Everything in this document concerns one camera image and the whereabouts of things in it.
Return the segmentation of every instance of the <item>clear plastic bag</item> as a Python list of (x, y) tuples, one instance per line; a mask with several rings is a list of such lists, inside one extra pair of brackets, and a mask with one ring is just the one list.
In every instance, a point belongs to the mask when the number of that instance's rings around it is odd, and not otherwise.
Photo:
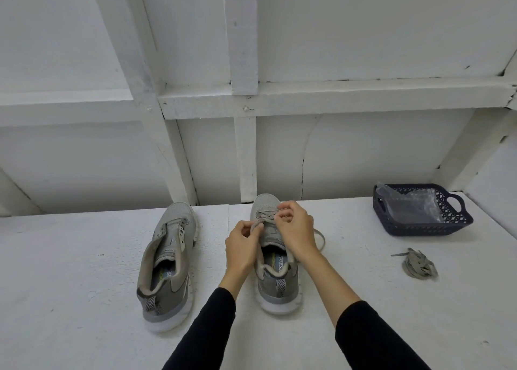
[(434, 189), (414, 190), (403, 195), (378, 183), (376, 191), (391, 217), (399, 223), (444, 223)]

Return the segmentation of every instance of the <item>navy plastic basket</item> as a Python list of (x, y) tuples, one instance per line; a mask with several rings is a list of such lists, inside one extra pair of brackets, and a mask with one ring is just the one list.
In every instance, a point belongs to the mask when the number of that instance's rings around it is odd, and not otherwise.
[[(382, 223), (386, 232), (393, 236), (445, 236), (462, 229), (474, 222), (472, 216), (465, 208), (462, 197), (449, 193), (442, 186), (434, 183), (416, 184), (387, 184), (397, 190), (400, 194), (407, 194), (413, 190), (435, 189), (438, 206), (442, 211), (445, 223), (415, 223), (404, 224), (393, 219), (383, 203), (380, 195), (377, 194), (377, 185), (373, 188), (373, 209)], [(455, 198), (461, 205), (461, 211), (457, 211), (447, 199)]]

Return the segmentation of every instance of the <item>loose shoelace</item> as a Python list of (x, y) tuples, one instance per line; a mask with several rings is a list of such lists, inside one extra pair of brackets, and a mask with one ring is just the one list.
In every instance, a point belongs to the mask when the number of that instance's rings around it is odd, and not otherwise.
[(415, 251), (408, 247), (407, 253), (392, 254), (391, 256), (407, 256), (402, 262), (402, 269), (404, 269), (406, 275), (415, 279), (426, 280), (428, 277), (438, 276), (434, 263), (420, 250)]
[[(271, 209), (271, 210), (267, 210), (267, 209), (264, 209), (264, 210), (259, 210), (257, 212), (257, 218), (258, 220), (253, 223), (253, 225), (251, 226), (251, 229), (250, 231), (253, 231), (255, 229), (256, 226), (258, 226), (260, 223), (268, 223), (268, 224), (273, 224), (274, 226), (276, 226), (276, 223), (275, 223), (275, 215), (277, 214), (278, 210), (277, 209)], [(323, 236), (323, 234), (313, 228), (314, 232), (316, 234), (318, 234), (319, 236), (322, 237), (323, 239), (323, 245), (321, 246), (321, 248), (319, 248), (318, 250), (319, 251), (322, 251), (323, 248), (325, 247), (325, 243), (326, 243), (326, 239), (325, 239), (325, 236)]]

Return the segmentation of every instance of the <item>shoe insole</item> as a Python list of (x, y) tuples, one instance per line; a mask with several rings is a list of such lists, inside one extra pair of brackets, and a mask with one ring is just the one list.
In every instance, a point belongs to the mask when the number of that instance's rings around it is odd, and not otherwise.
[(287, 252), (279, 247), (271, 245), (263, 247), (262, 254), (264, 255), (264, 263), (277, 272), (280, 272), (284, 264), (288, 263)]
[(165, 260), (160, 262), (152, 270), (151, 290), (155, 289), (159, 282), (176, 274), (176, 261)]

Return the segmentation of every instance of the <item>sneaker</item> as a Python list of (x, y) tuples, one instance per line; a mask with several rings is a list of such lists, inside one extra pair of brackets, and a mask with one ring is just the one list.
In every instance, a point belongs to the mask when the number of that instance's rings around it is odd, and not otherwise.
[(166, 209), (145, 249), (137, 296), (151, 332), (178, 326), (192, 308), (189, 253), (197, 240), (197, 227), (190, 205), (175, 202)]
[(258, 282), (255, 297), (260, 307), (271, 314), (288, 314), (301, 306), (302, 293), (298, 279), (298, 264), (285, 247), (282, 235), (273, 220), (280, 200), (271, 194), (257, 196), (251, 208), (250, 220), (264, 223), (259, 238), (255, 273)]

